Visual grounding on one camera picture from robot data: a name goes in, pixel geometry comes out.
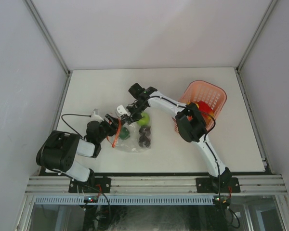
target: white panel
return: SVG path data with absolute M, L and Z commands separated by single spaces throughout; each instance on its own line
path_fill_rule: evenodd
M 237 66 L 270 0 L 34 0 L 70 69 Z
M 289 192 L 289 0 L 277 4 L 242 76 L 274 170 Z
M 0 1 L 0 231 L 13 229 L 64 82 L 23 2 Z
M 234 172 L 264 171 L 233 68 L 74 71 L 62 113 L 90 115 L 94 108 L 98 108 L 102 116 L 114 113 L 118 105 L 134 101 L 128 89 L 135 82 L 179 99 L 189 83 L 197 79 L 215 84 L 227 93 L 216 127 L 209 135 L 221 160 Z M 199 150 L 175 132 L 171 116 L 153 108 L 148 111 L 152 118 L 150 150 L 125 153 L 111 148 L 105 140 L 96 159 L 77 156 L 77 160 L 95 172 L 207 172 Z M 69 116 L 66 120 L 85 135 L 90 118 Z M 58 130 L 71 131 L 62 120 Z

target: black mounting bracket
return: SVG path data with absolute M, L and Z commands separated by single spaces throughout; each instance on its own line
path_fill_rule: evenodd
M 232 188 L 233 193 L 241 192 L 239 180 L 236 177 L 232 177 L 229 182 L 221 188 L 221 193 L 230 193 L 228 186 Z M 211 178 L 196 178 L 196 187 L 197 193 L 218 193 L 212 185 Z
M 93 185 L 89 185 L 90 187 L 94 188 L 88 188 L 86 186 L 83 186 L 81 183 L 77 183 L 75 180 L 70 181 L 68 192 L 69 193 L 98 193 L 102 190 L 103 193 L 110 193 L 111 188 L 111 178 L 108 177 L 95 177 Z

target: glass panel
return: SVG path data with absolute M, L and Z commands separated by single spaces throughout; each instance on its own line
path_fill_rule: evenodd
M 271 196 L 233 196 L 225 213 L 210 205 L 35 205 L 30 231 L 283 231 Z
M 82 231 L 85 211 L 79 205 L 34 205 L 30 231 Z

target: orange basket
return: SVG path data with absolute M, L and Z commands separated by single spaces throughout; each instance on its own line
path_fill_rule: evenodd
M 206 81 L 196 80 L 189 84 L 183 96 L 179 99 L 179 102 L 197 103 L 199 101 L 203 101 L 212 109 L 214 114 L 213 117 L 216 120 L 226 100 L 227 95 L 223 89 Z M 206 129 L 209 130 L 212 126 L 213 120 L 211 120 L 210 123 L 206 126 Z

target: clear plastic bag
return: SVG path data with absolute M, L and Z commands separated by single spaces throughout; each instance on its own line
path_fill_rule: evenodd
M 140 153 L 151 147 L 151 119 L 147 112 L 142 112 L 142 119 L 132 124 L 124 124 L 117 140 L 116 136 L 109 138 L 113 147 L 119 151 Z

